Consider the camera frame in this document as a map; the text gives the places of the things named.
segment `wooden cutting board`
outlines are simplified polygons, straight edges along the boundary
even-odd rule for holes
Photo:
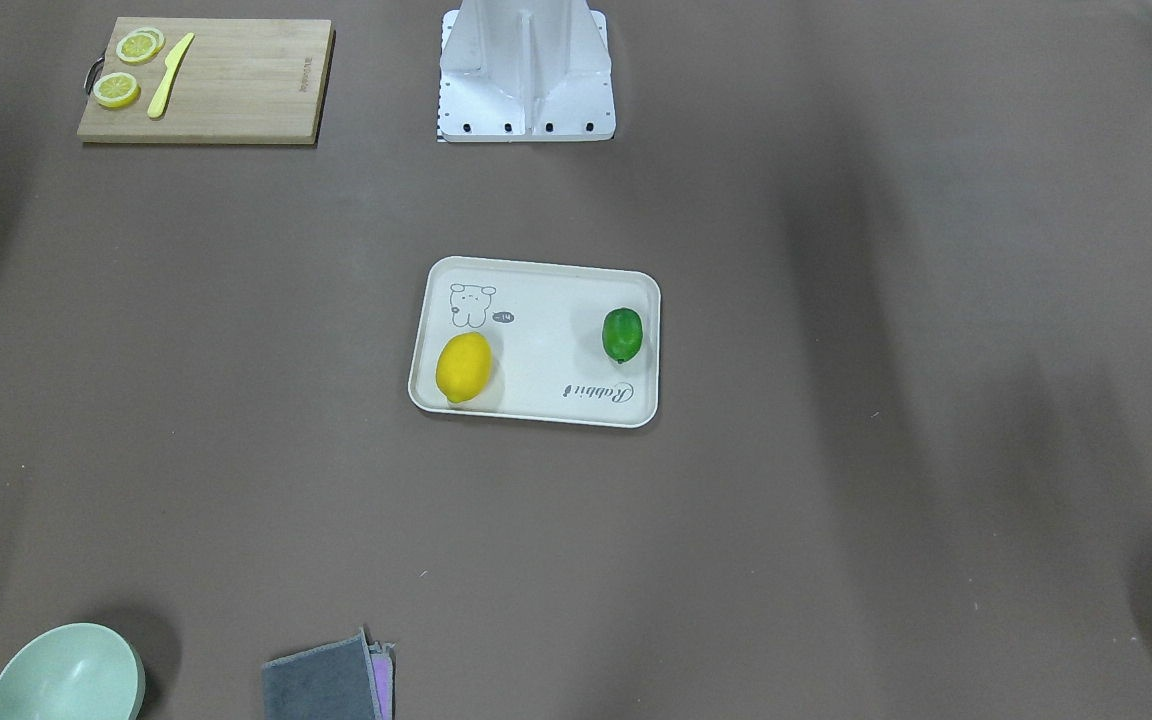
[[[156,26],[166,45],[154,59],[128,65],[115,44]],[[146,108],[165,73],[164,59],[187,32],[195,38],[180,61],[162,118]],[[109,73],[131,73],[141,97],[108,109],[88,98],[83,142],[250,143],[312,145],[332,61],[332,20],[118,18],[105,47]]]

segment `white tray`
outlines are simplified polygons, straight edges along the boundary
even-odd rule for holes
[[[619,365],[602,318],[629,306],[643,348]],[[453,406],[434,384],[438,356],[461,333],[492,344],[492,379]],[[442,258],[429,271],[407,395],[431,414],[637,429],[652,420],[660,379],[660,287],[631,270]]]

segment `knife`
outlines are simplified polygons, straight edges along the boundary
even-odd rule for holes
[[[170,53],[168,53],[168,59],[164,60],[166,67],[168,67],[168,71],[162,76],[162,82],[159,83],[159,88],[154,91],[154,100],[150,100],[147,114],[151,119],[157,120],[162,118],[162,112],[168,108],[168,96],[172,94],[172,83],[175,82],[175,73],[180,68],[180,59],[184,58],[184,51],[188,50],[191,41],[194,41],[194,33],[187,32],[175,44]]]

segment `towel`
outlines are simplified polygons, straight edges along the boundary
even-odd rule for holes
[[[266,662],[265,720],[392,720],[392,650],[358,632]]]

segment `light green bowl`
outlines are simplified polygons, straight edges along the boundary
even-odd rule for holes
[[[142,700],[145,666],[106,626],[47,630],[0,674],[0,720],[132,720]]]

